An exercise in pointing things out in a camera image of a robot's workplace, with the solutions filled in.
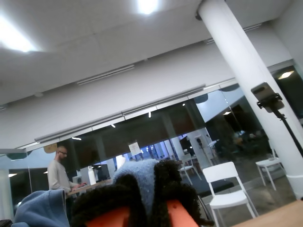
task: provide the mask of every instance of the white chair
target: white chair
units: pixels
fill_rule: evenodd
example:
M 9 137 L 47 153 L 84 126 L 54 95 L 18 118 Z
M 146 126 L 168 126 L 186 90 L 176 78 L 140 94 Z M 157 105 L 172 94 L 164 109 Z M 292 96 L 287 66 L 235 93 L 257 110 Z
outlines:
M 189 182 L 191 185 L 193 185 L 193 183 L 191 182 L 189 176 L 188 176 L 188 173 L 187 173 L 187 170 L 190 170 L 190 169 L 193 169 L 195 171 L 195 173 L 198 175 L 199 179 L 201 179 L 200 175 L 198 174 L 198 171 L 196 170 L 196 168 L 194 167 L 194 164 L 193 164 L 193 160 L 192 160 L 192 157 L 190 154 L 187 154 L 187 155 L 184 155 L 182 158 L 181 158 L 181 161 L 182 161 L 182 164 L 181 164 L 181 168 L 179 169 L 179 172 L 184 172 L 186 177 L 188 178 Z M 191 165 L 189 166 L 186 166 L 185 163 L 186 162 L 191 162 Z
M 213 195 L 213 199 L 210 202 L 210 207 L 212 209 L 213 215 L 214 215 L 214 221 L 216 223 L 216 226 L 219 227 L 218 219 L 216 216 L 216 213 L 214 210 L 218 210 L 221 208 L 228 208 L 228 207 L 234 207 L 242 204 L 246 204 L 248 210 L 250 211 L 251 215 L 253 218 L 258 216 L 258 212 L 251 202 L 250 197 L 245 191 L 245 188 L 239 178 L 237 169 L 234 165 L 233 162 L 227 162 L 223 164 L 219 164 L 216 166 L 212 166 L 209 168 L 203 169 L 203 174 L 209 184 L 210 191 Z M 222 195 L 215 195 L 214 189 L 212 187 L 212 182 L 231 178 L 231 177 L 236 177 L 239 185 L 241 187 L 241 190 L 228 193 L 228 194 L 222 194 Z M 221 221 L 224 223 L 221 214 L 219 212 L 219 216 Z
M 269 171 L 268 168 L 271 167 L 271 166 L 279 165 L 279 167 L 284 171 L 284 173 L 285 173 L 285 170 L 283 169 L 283 167 L 281 165 L 280 159 L 278 157 L 276 157 L 276 153 L 275 153 L 275 149 L 273 147 L 273 144 L 271 143 L 270 140 L 268 142 L 269 142 L 269 146 L 272 150 L 273 158 L 258 161 L 258 162 L 256 162 L 256 165 L 258 167 L 258 170 L 259 170 L 259 173 L 261 175 L 262 182 L 263 182 L 264 186 L 266 186 L 266 184 L 265 184 L 264 177 L 263 177 L 263 174 L 262 174 L 262 168 L 264 168 L 266 170 L 267 175 L 269 177 L 269 180 L 271 182 L 271 185 L 273 186 L 274 190 L 276 191 L 275 183 L 274 183 L 273 179 L 271 178 L 270 171 Z

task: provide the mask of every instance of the white ceiling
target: white ceiling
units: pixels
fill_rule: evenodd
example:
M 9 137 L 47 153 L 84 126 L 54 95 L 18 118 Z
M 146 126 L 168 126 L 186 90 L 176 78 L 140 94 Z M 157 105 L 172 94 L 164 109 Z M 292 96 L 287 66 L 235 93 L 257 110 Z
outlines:
M 38 52 L 0 48 L 0 105 L 210 38 L 200 0 L 0 0 L 1 14 Z M 243 27 L 275 19 L 292 0 L 227 0 Z

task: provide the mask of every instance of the blue jacket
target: blue jacket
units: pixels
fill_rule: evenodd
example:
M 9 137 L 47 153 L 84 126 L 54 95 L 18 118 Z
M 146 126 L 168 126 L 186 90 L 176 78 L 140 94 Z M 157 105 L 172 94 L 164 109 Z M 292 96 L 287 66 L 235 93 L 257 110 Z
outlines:
M 21 202 L 13 227 L 69 227 L 64 190 L 37 191 Z

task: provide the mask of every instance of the black stand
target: black stand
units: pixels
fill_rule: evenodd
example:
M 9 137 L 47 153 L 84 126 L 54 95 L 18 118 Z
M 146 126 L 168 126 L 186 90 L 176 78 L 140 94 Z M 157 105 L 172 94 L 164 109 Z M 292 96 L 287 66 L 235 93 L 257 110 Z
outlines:
M 295 145 L 297 146 L 299 152 L 301 153 L 301 155 L 303 157 L 303 148 L 302 148 L 301 144 L 297 140 L 292 129 L 289 127 L 289 124 L 286 121 L 285 115 L 281 114 L 278 111 L 278 108 L 276 107 L 277 106 L 276 104 L 278 102 L 280 102 L 281 100 L 282 100 L 282 97 L 278 93 L 275 93 L 275 94 L 269 96 L 268 98 L 266 98 L 260 102 L 257 102 L 257 105 L 258 105 L 258 107 L 260 107 L 260 109 L 262 109 L 263 107 L 264 108 L 268 107 L 277 116 L 277 118 L 279 118 L 279 119 L 281 119 L 281 121 L 283 121 L 285 127 L 287 128 L 289 134 L 292 136 Z

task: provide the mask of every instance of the wooden tabletop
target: wooden tabletop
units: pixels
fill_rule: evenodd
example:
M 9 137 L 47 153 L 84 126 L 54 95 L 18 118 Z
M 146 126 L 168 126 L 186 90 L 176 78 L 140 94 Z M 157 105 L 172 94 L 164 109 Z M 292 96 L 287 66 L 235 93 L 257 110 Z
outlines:
M 81 191 L 85 191 L 87 189 L 91 189 L 91 188 L 94 188 L 94 187 L 97 187 L 97 186 L 100 186 L 100 185 L 109 184 L 111 182 L 112 182 L 112 180 L 109 179 L 109 180 L 105 180 L 105 181 L 100 181 L 100 182 L 98 182 L 96 184 L 93 184 L 93 185 L 87 185 L 87 186 L 81 187 L 81 188 L 79 188 L 77 190 L 74 190 L 72 192 L 67 193 L 67 196 L 71 196 L 73 194 L 76 194 L 76 193 L 79 193 Z
M 234 227 L 302 227 L 303 201 L 296 201 Z

